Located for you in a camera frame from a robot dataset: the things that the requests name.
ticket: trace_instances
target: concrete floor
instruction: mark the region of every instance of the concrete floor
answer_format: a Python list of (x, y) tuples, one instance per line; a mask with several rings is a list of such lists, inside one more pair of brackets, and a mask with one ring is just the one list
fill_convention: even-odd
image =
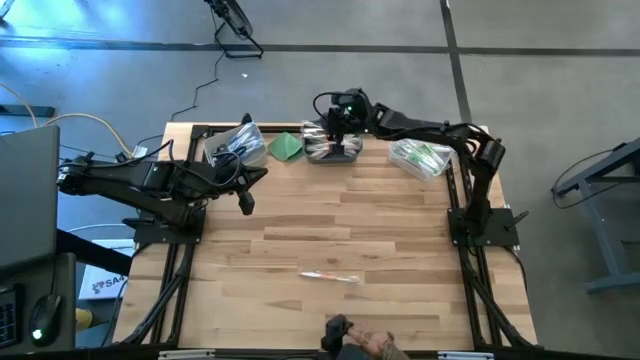
[[(240, 0), (265, 44), (446, 46), (438, 0)], [(468, 47), (640, 47), (633, 0), (450, 0), (458, 45)], [(211, 43), (213, 26), (199, 1), (17, 0), (3, 37)], [(162, 133), (172, 112), (190, 104), (194, 87), (213, 76), (218, 52), (66, 50), (0, 47), (0, 81), (34, 105), (88, 112), (112, 122), (126, 142)], [(580, 207), (557, 210), (549, 188), (576, 160), (640, 134), (640, 58), (461, 56), (474, 123), (504, 139), (500, 170), (519, 226), (529, 299), (541, 345), (557, 350), (640, 356), (640, 289), (587, 295), (583, 284), (605, 274), (595, 236)], [(199, 107), (176, 121), (263, 122), (313, 117), (321, 91), (363, 87), (374, 101), (427, 120), (460, 121), (447, 54), (269, 52), (262, 61), (219, 66)], [(5, 93), (0, 102), (13, 103)], [(2, 118), (0, 131), (27, 129)], [(113, 154), (101, 125), (65, 119), (62, 143)], [(73, 151), (62, 150), (65, 156)], [(637, 238), (637, 189), (602, 195), (612, 236)], [(60, 195), (62, 229), (117, 223), (134, 211), (97, 197)], [(86, 238), (127, 236), (101, 229)], [(107, 314), (112, 303), (92, 306)], [(104, 326), (82, 334), (96, 346)]]

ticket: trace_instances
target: wooden tabletop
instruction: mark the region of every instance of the wooden tabletop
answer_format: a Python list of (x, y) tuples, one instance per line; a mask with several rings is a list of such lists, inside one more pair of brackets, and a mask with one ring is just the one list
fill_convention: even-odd
[[(192, 125), (167, 124), (164, 140), (174, 139), (176, 158), (186, 156)], [(196, 247), (180, 346), (315, 349), (326, 321), (342, 313), (391, 331), (405, 350), (471, 349), (445, 178), (420, 182), (389, 163), (389, 144), (366, 139), (353, 164), (270, 157), (269, 174), (251, 189), (251, 216), (241, 214), (236, 196), (212, 201)], [(494, 207), (504, 204), (497, 176), (490, 200)], [(152, 245), (134, 259), (114, 340), (130, 334), (156, 300), (166, 252), (167, 245)], [(504, 249), (486, 252), (496, 301), (535, 343), (517, 263)], [(314, 270), (358, 276), (360, 283), (298, 274)], [(168, 309), (164, 336), (173, 300)]]

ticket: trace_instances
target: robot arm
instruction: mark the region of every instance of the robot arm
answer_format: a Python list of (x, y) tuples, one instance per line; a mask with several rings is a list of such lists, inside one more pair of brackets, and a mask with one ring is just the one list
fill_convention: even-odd
[(336, 142), (345, 133), (368, 132), (387, 141), (415, 139), (453, 148), (474, 176), (472, 197), (460, 225), (472, 236), (483, 233), (491, 211), (487, 199), (491, 180), (505, 154), (500, 139), (472, 124), (416, 120), (379, 103), (372, 106), (361, 89), (329, 94), (335, 107), (321, 116), (325, 129)]
[(192, 204), (236, 193), (239, 206), (250, 215), (255, 202), (249, 189), (267, 169), (243, 165), (239, 159), (220, 161), (221, 166), (182, 160), (114, 164), (92, 159), (91, 153), (63, 162), (58, 177), (60, 191), (69, 195), (101, 195), (152, 214), (164, 226), (191, 228)]

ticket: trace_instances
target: green cloth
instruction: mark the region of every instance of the green cloth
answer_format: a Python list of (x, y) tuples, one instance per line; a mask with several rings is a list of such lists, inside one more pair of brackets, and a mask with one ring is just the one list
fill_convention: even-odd
[(302, 142), (289, 133), (282, 133), (267, 147), (280, 161), (297, 160), (302, 155)]

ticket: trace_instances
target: computer mouse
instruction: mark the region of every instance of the computer mouse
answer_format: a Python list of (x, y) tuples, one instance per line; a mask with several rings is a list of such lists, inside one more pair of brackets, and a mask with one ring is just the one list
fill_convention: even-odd
[(60, 296), (45, 295), (31, 309), (29, 335), (35, 346), (51, 344), (60, 332)]

